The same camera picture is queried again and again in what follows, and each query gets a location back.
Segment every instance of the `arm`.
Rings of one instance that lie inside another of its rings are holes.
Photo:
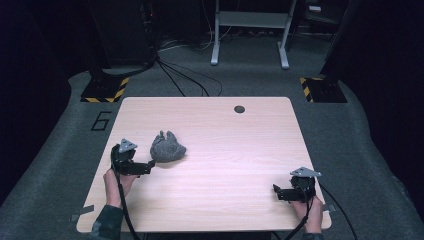
[[[125,196],[131,190],[135,175],[119,175]],[[121,225],[124,213],[122,211],[121,197],[118,182],[112,169],[103,175],[106,188],[106,205],[93,224],[89,240],[117,240],[120,238]]]
[[[312,207],[309,212],[308,221],[304,226],[305,233],[303,234],[303,239],[324,240],[324,236],[321,234],[322,210],[324,204],[317,196],[314,196],[314,198],[309,201],[309,204],[311,203]],[[292,202],[291,204],[299,219],[302,219],[306,215],[306,203]]]

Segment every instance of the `warning stripe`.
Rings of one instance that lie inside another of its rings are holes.
[[[308,102],[314,102],[314,100],[312,99],[311,92],[309,91],[309,87],[306,84],[306,78],[300,78],[300,83],[302,84],[303,93],[305,94],[306,100]]]
[[[125,87],[129,78],[125,78],[122,80],[121,85],[119,86],[118,91],[113,98],[81,98],[81,102],[91,102],[91,103],[99,103],[99,102],[118,102],[121,99],[122,94],[124,94]]]

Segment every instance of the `black curtain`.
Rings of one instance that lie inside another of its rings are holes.
[[[87,0],[23,1],[67,77],[87,71],[90,59],[110,68]]]
[[[86,70],[59,4],[30,0],[1,2],[0,204],[65,110],[71,95],[68,79]]]
[[[424,2],[351,0],[349,7],[355,11],[322,73],[361,101],[371,138],[424,218]]]

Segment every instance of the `small round hole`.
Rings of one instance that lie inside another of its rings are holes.
[[[236,113],[244,113],[244,111],[245,111],[246,109],[243,107],[243,106],[236,106],[235,108],[234,108],[234,111],[236,112]]]

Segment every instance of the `gray carpet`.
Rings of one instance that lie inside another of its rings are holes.
[[[324,174],[320,183],[342,205],[358,238],[423,239],[423,222],[371,141],[366,115],[355,95],[340,83],[347,104],[306,101],[299,78],[318,76],[329,42],[297,36],[288,53],[290,69],[283,70],[278,40],[234,38],[222,43],[219,65],[215,67],[210,65],[212,46],[203,51],[173,48],[159,55],[163,61],[220,81],[221,96],[290,98],[313,165]],[[215,81],[176,68],[202,83],[211,96],[220,92]],[[121,104],[80,102],[80,94],[89,80],[88,73],[69,79],[72,97],[66,111],[0,209],[0,239],[86,239],[87,235],[78,233],[69,219],[83,207]],[[197,85],[182,79],[176,81],[188,97],[202,95]],[[123,97],[129,96],[181,95],[155,64],[130,78]],[[111,112],[102,115],[110,120],[106,130],[90,131],[101,111]],[[327,194],[324,196],[327,203],[333,203]],[[333,212],[331,217],[333,224],[324,231],[326,239],[353,239],[342,212]],[[122,239],[132,238],[124,233]]]

